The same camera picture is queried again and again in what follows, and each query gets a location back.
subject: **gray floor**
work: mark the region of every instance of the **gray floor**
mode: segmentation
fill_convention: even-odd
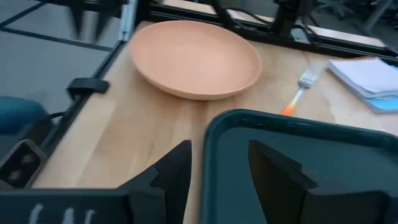
[[[243,7],[255,14],[273,17],[277,4],[272,0],[222,0],[225,6]],[[0,22],[28,9],[38,2],[0,0]],[[85,27],[91,27],[94,12],[86,14]],[[324,28],[362,34],[335,16],[313,13]],[[40,9],[9,24],[8,28],[74,40],[67,9],[46,4]],[[119,19],[113,19],[98,43],[112,47],[118,38]],[[84,29],[83,41],[90,42],[92,30]],[[374,28],[381,39],[398,47],[398,32],[384,24]],[[0,95],[18,96],[38,101],[50,112],[63,111],[70,105],[66,87],[76,77],[90,77],[108,52],[9,34],[0,31]]]

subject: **orange plate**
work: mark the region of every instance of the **orange plate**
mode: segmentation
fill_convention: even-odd
[[[219,100],[253,85],[260,58],[242,37],[193,21],[160,22],[129,44],[132,61],[154,86],[192,100]]]

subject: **paper stack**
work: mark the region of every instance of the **paper stack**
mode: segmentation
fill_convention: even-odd
[[[330,60],[328,68],[373,112],[398,112],[398,68],[378,58]]]

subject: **black clamp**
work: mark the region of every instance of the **black clamp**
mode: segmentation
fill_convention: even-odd
[[[67,92],[71,99],[78,95],[106,93],[109,83],[97,78],[75,78],[68,86]]]

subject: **notebook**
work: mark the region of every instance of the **notebook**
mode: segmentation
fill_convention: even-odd
[[[385,83],[385,80],[382,82],[376,82],[375,85],[370,84],[368,81],[358,80],[356,79],[359,75],[358,72],[351,72],[352,70],[356,70],[355,68],[361,67],[357,70],[361,71],[362,74],[369,74],[364,70],[364,68],[369,68],[369,71],[376,73],[375,64],[378,66],[383,66],[384,68],[380,68],[377,71],[387,71],[388,75],[381,75],[381,77],[385,80],[390,79],[391,84],[381,85],[381,83]],[[364,59],[355,59],[355,60],[331,60],[328,64],[328,68],[338,77],[342,83],[356,95],[361,101],[365,103],[374,113],[397,113],[398,112],[398,90],[394,90],[394,86],[398,86],[398,68],[385,64],[383,61],[378,58],[364,58]],[[351,74],[346,75],[343,72],[351,72]]]

